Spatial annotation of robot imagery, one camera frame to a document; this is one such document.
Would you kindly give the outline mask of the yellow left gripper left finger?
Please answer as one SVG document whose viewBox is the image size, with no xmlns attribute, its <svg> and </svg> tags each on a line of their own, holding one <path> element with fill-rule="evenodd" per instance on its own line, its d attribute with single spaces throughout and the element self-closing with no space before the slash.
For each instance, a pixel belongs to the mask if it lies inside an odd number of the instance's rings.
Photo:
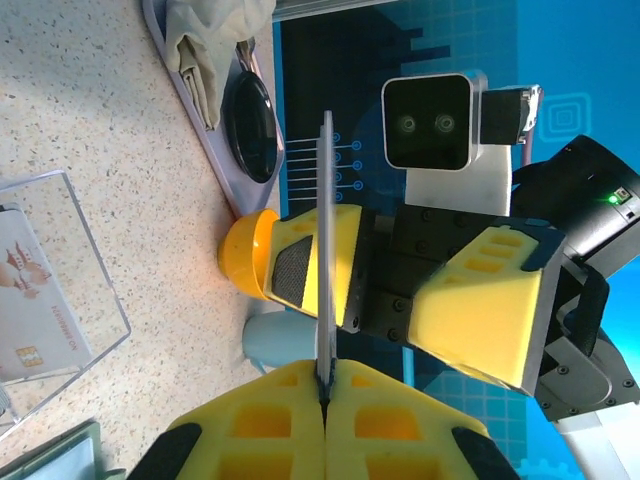
<svg viewBox="0 0 640 480">
<path fill-rule="evenodd" d="M 315 362 L 302 360 L 175 419 L 130 479 L 323 479 Z"/>
</svg>

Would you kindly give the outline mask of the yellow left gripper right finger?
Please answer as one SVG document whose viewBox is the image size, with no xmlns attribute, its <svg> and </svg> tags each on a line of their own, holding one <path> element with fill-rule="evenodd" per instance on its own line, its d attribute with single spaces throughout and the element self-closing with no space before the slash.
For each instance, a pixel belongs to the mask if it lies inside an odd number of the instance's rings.
<svg viewBox="0 0 640 480">
<path fill-rule="evenodd" d="M 518 473 L 479 420 L 353 360 L 336 362 L 327 479 L 508 480 Z"/>
</svg>

